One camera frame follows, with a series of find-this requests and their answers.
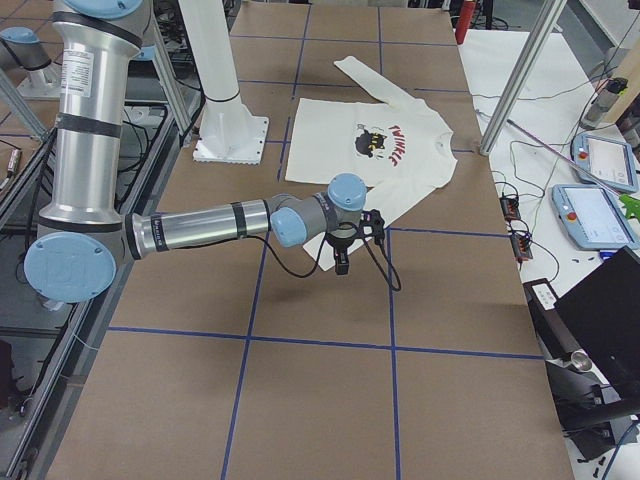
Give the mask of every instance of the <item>metal pole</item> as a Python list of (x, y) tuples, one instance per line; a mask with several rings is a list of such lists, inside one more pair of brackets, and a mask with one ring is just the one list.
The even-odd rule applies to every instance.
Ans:
[(153, 41), (156, 46), (155, 55), (153, 56), (153, 65), (156, 67), (160, 84), (162, 85), (164, 94), (167, 97), (169, 106), (173, 111), (173, 116), (178, 124), (180, 134), (185, 135), (188, 133), (187, 130), (189, 129), (191, 120), (189, 118), (184, 98), (180, 94), (180, 88), (178, 87), (178, 82), (176, 82), (175, 72), (171, 65), (169, 54), (164, 46), (164, 39), (162, 38), (158, 22), (154, 15), (151, 16), (151, 28), (153, 29)]
[(9, 77), (0, 69), (0, 100), (9, 105), (11, 112), (24, 123), (24, 126), (31, 134), (40, 141), (43, 141), (48, 133), (48, 129), (42, 124), (40, 119), (29, 108), (16, 87), (13, 86)]
[(482, 137), (480, 155), (489, 155), (567, 0), (546, 0), (511, 72), (507, 86)]
[(606, 405), (598, 405), (573, 417), (562, 420), (565, 430), (578, 430), (616, 418), (637, 415), (640, 412), (640, 397), (625, 398)]

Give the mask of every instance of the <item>green object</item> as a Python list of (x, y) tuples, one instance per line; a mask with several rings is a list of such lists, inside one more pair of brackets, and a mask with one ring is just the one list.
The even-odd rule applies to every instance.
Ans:
[(624, 216), (626, 218), (636, 218), (640, 222), (640, 200), (633, 198), (631, 195), (620, 195), (618, 197), (625, 208)]

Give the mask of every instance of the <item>white pipe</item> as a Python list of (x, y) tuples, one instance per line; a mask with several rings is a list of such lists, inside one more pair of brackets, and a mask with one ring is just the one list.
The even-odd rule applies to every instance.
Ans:
[(251, 115), (240, 98), (227, 21), (220, 0), (179, 0), (207, 97), (194, 158), (259, 163), (268, 119)]

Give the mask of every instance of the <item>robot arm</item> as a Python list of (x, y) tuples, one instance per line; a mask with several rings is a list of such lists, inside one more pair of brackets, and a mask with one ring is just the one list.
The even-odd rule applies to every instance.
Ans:
[(347, 248), (366, 224), (366, 187), (352, 174), (338, 175), (326, 192), (303, 200), (282, 194), (124, 219), (115, 211), (127, 66), (144, 44), (152, 14), (148, 0), (54, 1), (53, 25), (65, 46), (55, 176), (38, 239), (25, 257), (29, 283), (53, 300), (85, 301), (108, 288), (117, 268), (131, 260), (269, 230), (285, 247), (328, 233), (336, 272), (346, 273)]
[(212, 245), (273, 230), (284, 247), (305, 243), (320, 233), (355, 232), (367, 189), (353, 174), (338, 175), (326, 192), (300, 200), (281, 194), (268, 200), (237, 202), (188, 213), (125, 218), (127, 245), (134, 259), (152, 252)]
[[(273, 230), (285, 247), (299, 245), (320, 233), (329, 234), (334, 249), (353, 243), (366, 199), (364, 182), (353, 174), (332, 180), (327, 192), (299, 200), (281, 194), (268, 200), (237, 202), (187, 213), (136, 214), (124, 219), (121, 262), (140, 260), (153, 252), (207, 246)], [(41, 236), (25, 258), (25, 274), (41, 295), (57, 301), (89, 300), (111, 285), (118, 262), (93, 235), (58, 231)]]

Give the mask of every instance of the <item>graphic print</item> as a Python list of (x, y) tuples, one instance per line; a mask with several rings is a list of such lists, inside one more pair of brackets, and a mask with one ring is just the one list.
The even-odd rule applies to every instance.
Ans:
[[(388, 154), (387, 145), (393, 141), (393, 150)], [(359, 155), (367, 158), (388, 159), (397, 167), (406, 152), (406, 139), (402, 129), (394, 125), (387, 129), (369, 127), (362, 123), (357, 125), (355, 147)]]

